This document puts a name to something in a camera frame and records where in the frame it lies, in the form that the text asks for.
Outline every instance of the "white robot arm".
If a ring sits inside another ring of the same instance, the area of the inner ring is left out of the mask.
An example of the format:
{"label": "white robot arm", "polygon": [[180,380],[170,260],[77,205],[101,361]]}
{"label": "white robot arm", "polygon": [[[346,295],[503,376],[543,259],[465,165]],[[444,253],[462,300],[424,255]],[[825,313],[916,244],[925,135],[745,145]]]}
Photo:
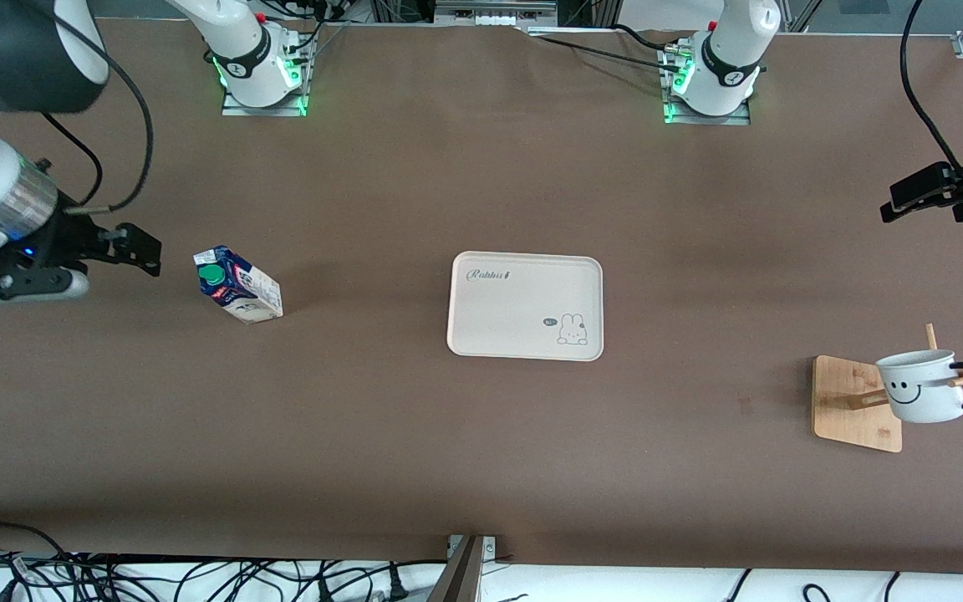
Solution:
{"label": "white robot arm", "polygon": [[693,35],[693,62],[675,94],[704,115],[733,113],[752,94],[780,22],[775,0],[723,0],[715,29]]}
{"label": "white robot arm", "polygon": [[[167,1],[198,27],[237,102],[269,106],[299,86],[283,66],[287,31],[260,23],[242,0]],[[85,0],[0,0],[0,111],[78,113],[102,93],[106,61],[51,13],[102,48]],[[68,216],[73,204],[46,166],[0,140],[0,300],[80,296],[87,290],[81,259],[157,275],[157,240],[130,224],[104,230],[90,217]]]}

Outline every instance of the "green bottle cap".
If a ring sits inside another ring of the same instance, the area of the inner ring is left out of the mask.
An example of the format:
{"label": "green bottle cap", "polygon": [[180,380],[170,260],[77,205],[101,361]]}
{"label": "green bottle cap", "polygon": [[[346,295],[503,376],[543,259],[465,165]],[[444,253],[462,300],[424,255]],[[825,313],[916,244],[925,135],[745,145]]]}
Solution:
{"label": "green bottle cap", "polygon": [[199,278],[203,278],[206,284],[211,286],[222,284],[225,282],[225,270],[222,270],[222,266],[218,266],[217,263],[208,263],[199,268]]}

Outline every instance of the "brown table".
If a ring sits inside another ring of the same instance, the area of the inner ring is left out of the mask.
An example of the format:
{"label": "brown table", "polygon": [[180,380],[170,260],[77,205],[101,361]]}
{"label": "brown table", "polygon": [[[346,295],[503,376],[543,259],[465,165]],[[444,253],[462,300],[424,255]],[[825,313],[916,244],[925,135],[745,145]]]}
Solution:
{"label": "brown table", "polygon": [[[897,38],[776,38],[738,129],[665,125],[649,69],[501,28],[352,27],[306,119],[222,118],[190,24],[102,27],[157,132],[121,220],[165,266],[0,308],[0,518],[94,551],[428,557],[471,531],[525,563],[963,571],[963,420],[906,426],[901,454],[809,428],[814,355],[922,348],[934,321],[963,357],[963,225],[879,221],[940,159]],[[963,61],[946,38],[910,52],[963,159]],[[120,198],[131,97],[68,125]],[[87,190],[43,120],[0,132]],[[288,315],[239,324],[199,294],[191,255],[218,243]],[[603,357],[453,355],[466,250],[599,260]]]}

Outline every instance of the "white mug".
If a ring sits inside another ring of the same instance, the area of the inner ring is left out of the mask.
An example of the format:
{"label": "white mug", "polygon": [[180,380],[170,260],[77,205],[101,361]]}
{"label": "white mug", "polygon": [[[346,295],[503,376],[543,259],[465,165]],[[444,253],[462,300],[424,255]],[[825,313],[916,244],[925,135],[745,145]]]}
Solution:
{"label": "white mug", "polygon": [[928,349],[891,355],[875,362],[890,410],[905,422],[945,422],[963,416],[963,388],[947,385],[963,362],[953,351]]}

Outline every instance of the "white tray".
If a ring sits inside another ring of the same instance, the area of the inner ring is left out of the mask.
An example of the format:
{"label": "white tray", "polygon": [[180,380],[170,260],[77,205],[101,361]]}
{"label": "white tray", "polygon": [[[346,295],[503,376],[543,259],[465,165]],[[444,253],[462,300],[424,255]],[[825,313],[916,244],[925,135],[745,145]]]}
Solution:
{"label": "white tray", "polygon": [[604,351],[604,285],[589,257],[460,253],[448,348],[459,355],[591,362]]}

